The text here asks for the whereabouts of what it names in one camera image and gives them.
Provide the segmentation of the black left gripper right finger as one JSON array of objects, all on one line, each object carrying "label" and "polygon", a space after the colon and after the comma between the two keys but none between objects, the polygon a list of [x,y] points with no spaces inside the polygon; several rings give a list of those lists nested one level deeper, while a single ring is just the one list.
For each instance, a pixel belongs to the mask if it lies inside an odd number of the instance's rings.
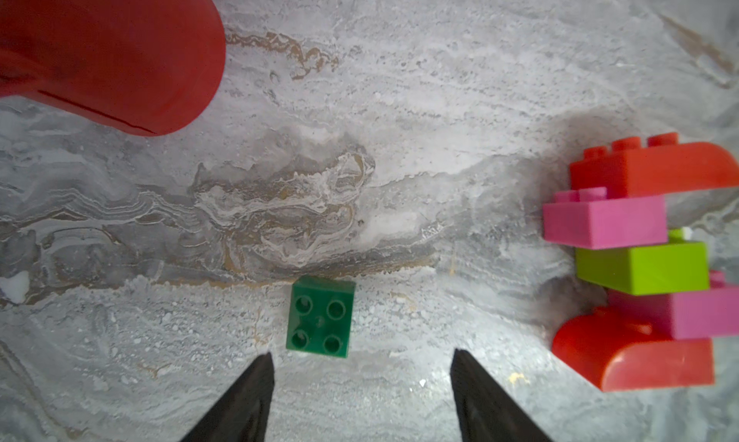
[{"label": "black left gripper right finger", "polygon": [[450,382],[463,441],[552,442],[468,351],[454,350]]}]

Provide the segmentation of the red lego brick base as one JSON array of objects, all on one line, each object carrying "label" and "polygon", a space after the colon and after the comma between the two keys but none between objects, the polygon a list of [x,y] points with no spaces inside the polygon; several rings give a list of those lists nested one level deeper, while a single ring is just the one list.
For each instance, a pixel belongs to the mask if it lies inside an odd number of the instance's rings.
[{"label": "red lego brick base", "polygon": [[552,353],[603,392],[715,382],[710,339],[673,339],[611,307],[567,321]]}]

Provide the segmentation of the pink lego brick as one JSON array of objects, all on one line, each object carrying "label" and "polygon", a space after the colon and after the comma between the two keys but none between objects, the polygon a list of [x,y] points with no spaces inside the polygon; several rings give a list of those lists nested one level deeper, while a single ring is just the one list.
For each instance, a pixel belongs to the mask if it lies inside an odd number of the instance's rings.
[{"label": "pink lego brick", "polygon": [[673,339],[738,334],[738,286],[721,271],[710,272],[708,290],[646,296],[608,290],[607,297],[610,307]]},{"label": "pink lego brick", "polygon": [[604,187],[560,191],[543,206],[544,240],[606,250],[668,241],[662,196],[613,199]]}]

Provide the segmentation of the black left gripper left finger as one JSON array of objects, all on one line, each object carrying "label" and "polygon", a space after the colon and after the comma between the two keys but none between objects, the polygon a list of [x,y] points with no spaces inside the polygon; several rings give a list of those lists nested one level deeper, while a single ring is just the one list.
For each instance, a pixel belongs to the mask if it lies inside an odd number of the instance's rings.
[{"label": "black left gripper left finger", "polygon": [[274,387],[273,356],[258,355],[181,442],[264,441]]}]

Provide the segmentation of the dark green lego brick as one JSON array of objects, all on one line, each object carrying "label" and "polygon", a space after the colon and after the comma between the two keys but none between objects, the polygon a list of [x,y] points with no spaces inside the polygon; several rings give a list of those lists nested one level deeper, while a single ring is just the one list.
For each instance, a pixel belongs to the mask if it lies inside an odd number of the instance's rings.
[{"label": "dark green lego brick", "polygon": [[286,348],[348,356],[356,283],[302,276],[292,285]]}]

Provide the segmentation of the red curved lego brick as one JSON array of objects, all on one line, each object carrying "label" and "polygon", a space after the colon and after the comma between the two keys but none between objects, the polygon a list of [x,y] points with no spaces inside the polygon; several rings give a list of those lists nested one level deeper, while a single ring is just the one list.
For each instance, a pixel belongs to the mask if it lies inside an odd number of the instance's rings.
[{"label": "red curved lego brick", "polygon": [[738,185],[738,162],[728,150],[709,142],[681,143],[676,132],[651,136],[646,145],[629,137],[586,149],[569,171],[573,190],[604,187],[614,199]]}]

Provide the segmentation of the lime green lego brick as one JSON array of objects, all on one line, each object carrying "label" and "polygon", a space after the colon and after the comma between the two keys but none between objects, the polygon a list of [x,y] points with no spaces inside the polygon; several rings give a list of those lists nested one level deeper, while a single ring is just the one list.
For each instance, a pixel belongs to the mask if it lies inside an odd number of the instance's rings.
[{"label": "lime green lego brick", "polygon": [[661,245],[575,250],[581,280],[632,296],[704,291],[710,288],[706,244],[692,230],[669,230]]}]

